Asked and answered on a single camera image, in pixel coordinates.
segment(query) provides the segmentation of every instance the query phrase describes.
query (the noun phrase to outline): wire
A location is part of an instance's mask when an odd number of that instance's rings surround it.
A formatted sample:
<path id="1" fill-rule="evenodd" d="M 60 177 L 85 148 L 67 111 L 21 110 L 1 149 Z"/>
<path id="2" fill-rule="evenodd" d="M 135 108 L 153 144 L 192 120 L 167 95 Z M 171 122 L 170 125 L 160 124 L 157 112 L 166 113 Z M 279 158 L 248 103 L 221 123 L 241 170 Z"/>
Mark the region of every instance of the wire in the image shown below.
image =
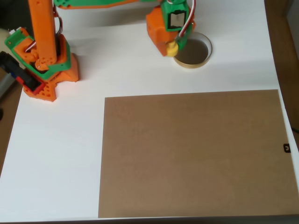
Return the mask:
<path id="1" fill-rule="evenodd" d="M 196 7 L 196 0 L 192 0 L 192 8 L 191 8 L 191 11 L 189 13 L 189 17 L 188 17 L 186 23 L 184 24 L 181 32 L 179 32 L 179 34 L 178 34 L 179 37 L 183 37 L 184 36 L 185 31 L 186 31 L 187 27 L 189 26 L 192 17 L 194 16 L 195 7 Z"/>
<path id="2" fill-rule="evenodd" d="M 30 52 L 31 49 L 36 45 L 36 41 L 33 41 L 25 50 L 26 53 Z"/>
<path id="3" fill-rule="evenodd" d="M 57 12 L 56 5 L 53 6 L 53 11 L 54 11 L 54 17 L 57 17 L 59 19 L 59 30 L 57 32 L 57 35 L 59 35 L 59 34 L 62 33 L 62 30 L 63 30 L 62 19 L 61 19 L 61 17 L 59 16 L 59 14 Z"/>
<path id="4" fill-rule="evenodd" d="M 293 132 L 295 132 L 295 133 L 299 134 L 299 129 L 297 129 L 297 128 L 294 128 L 294 127 L 291 127 L 291 128 L 292 128 L 292 131 L 293 131 Z"/>

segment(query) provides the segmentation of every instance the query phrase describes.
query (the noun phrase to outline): brown cardboard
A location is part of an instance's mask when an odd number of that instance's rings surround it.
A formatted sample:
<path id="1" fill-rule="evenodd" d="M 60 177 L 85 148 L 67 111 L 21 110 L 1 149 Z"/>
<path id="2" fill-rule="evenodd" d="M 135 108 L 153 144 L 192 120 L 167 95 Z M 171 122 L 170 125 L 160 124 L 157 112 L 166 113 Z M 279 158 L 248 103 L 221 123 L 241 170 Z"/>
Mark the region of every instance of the brown cardboard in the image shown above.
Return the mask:
<path id="1" fill-rule="evenodd" d="M 299 214 L 277 90 L 106 98 L 99 217 Z"/>

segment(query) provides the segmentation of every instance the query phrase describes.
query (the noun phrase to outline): white table surface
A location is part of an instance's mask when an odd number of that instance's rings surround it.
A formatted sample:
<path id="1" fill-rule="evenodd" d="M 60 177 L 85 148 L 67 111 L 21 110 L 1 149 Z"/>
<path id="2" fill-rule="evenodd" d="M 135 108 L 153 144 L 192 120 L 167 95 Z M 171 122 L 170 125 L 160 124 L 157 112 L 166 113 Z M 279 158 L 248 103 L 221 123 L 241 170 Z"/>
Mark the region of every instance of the white table surface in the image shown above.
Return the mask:
<path id="1" fill-rule="evenodd" d="M 214 52 L 195 70 L 161 57 L 145 20 L 65 27 L 81 80 L 60 83 L 54 103 L 22 93 L 0 178 L 0 222 L 97 218 L 105 97 L 279 89 L 263 0 L 198 0 L 196 16 Z"/>

